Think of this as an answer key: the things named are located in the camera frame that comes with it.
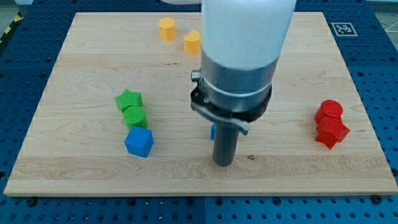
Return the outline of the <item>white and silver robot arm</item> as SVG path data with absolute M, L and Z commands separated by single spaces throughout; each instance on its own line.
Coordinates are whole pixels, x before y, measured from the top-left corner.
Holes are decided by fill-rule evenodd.
M 192 108 L 264 106 L 297 0 L 186 0 L 201 6 L 199 92 Z

